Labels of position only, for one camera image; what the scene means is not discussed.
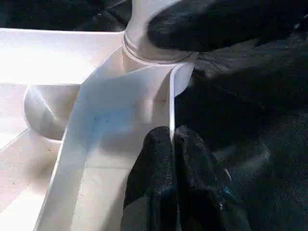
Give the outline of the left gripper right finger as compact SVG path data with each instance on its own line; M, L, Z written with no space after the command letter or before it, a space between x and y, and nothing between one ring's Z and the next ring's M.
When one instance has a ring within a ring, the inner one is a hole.
M186 126L174 133L180 225L183 231L249 231L244 205L225 169Z

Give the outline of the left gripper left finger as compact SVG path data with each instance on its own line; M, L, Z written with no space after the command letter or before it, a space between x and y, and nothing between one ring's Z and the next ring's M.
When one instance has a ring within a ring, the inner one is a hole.
M156 127L145 136L128 175L122 231L177 230L178 197L169 128Z

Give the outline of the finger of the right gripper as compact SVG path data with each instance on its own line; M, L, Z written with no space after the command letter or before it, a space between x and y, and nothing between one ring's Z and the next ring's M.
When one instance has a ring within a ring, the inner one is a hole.
M180 0L150 20L147 38L161 49L207 52L307 30L306 0Z

